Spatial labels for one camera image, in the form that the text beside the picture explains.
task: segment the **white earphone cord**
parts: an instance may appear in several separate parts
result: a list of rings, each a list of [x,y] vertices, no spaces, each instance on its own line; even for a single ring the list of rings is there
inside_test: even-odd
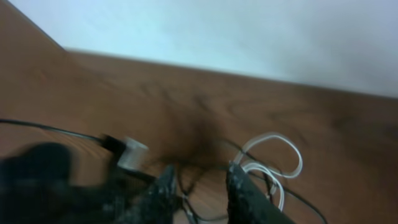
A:
[[[242,167],[243,171],[245,171],[245,172],[249,172],[251,170],[261,171],[261,172],[265,173],[266,175],[268,175],[272,179],[274,184],[273,184],[270,192],[271,192],[271,194],[274,194],[276,192],[276,185],[278,186],[278,188],[280,190],[280,199],[279,199],[278,208],[279,208],[279,210],[283,211],[284,203],[285,203],[284,188],[283,188],[282,184],[279,182],[279,180],[275,177],[275,175],[280,176],[280,177],[285,177],[285,178],[295,178],[298,175],[300,175],[300,173],[303,169],[303,158],[301,156],[299,149],[297,149],[297,147],[294,145],[294,143],[291,140],[289,140],[287,137],[285,137],[279,133],[265,133],[265,134],[259,135],[257,137],[252,138],[251,140],[249,140],[243,146],[243,151],[239,152],[238,155],[236,155],[234,162],[239,164],[243,158],[243,155],[245,153],[247,153],[252,147],[254,147],[255,145],[257,145],[261,142],[264,142],[264,141],[267,141],[270,139],[280,139],[280,140],[286,142],[297,153],[298,165],[293,172],[290,172],[288,174],[282,174],[277,169],[275,169],[273,167],[267,167],[264,164],[261,164],[260,162],[256,162],[256,161],[247,161],[247,162],[241,164],[241,167]]]

